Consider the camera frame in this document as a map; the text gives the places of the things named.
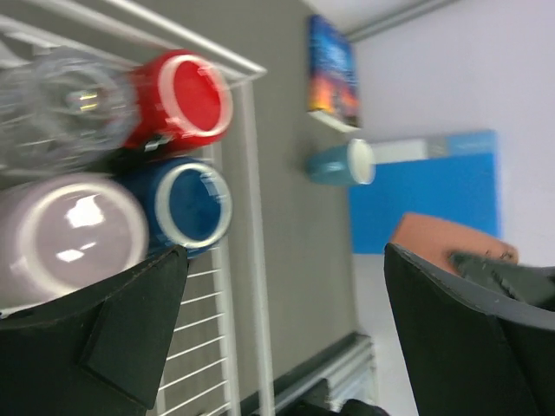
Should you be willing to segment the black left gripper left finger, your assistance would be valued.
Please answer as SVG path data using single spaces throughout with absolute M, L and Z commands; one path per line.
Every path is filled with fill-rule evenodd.
M 174 246 L 1 321 L 3 415 L 144 415 L 155 405 L 189 261 Z

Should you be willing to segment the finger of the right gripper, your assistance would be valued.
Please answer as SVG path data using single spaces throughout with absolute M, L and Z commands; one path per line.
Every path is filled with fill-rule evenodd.
M 554 267 L 510 263 L 465 251 L 452 251 L 448 261 L 458 274 L 515 301 L 554 311 Z

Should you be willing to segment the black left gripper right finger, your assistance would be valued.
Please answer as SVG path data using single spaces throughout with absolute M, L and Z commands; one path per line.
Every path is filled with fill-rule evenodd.
M 552 415 L 554 311 L 387 244 L 384 276 L 420 415 Z

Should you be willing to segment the terracotta pink mug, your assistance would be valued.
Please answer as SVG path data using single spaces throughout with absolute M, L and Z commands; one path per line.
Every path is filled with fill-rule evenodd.
M 460 273 L 449 260 L 454 251 L 464 251 L 509 263 L 519 261 L 518 250 L 483 231 L 413 212 L 405 213 L 389 242 L 415 253 L 429 263 L 456 276 Z

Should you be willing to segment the lilac ceramic mug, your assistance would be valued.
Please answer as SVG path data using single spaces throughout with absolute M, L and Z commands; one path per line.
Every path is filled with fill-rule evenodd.
M 146 256 L 145 214 L 130 191 L 71 173 L 1 192 L 1 315 L 98 283 Z

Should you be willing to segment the dark blue mug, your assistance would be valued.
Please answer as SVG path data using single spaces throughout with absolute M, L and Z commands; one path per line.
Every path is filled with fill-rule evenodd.
M 149 231 L 147 253 L 180 245 L 195 258 L 216 245 L 232 220 L 232 195 L 213 166 L 187 156 L 147 163 L 115 177 L 139 201 Z

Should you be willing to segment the light blue floral mug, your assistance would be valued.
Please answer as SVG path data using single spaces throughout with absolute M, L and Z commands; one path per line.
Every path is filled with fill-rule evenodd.
M 310 156 L 305 171 L 317 184 L 369 185 L 375 177 L 375 155 L 367 141 L 351 139 Z

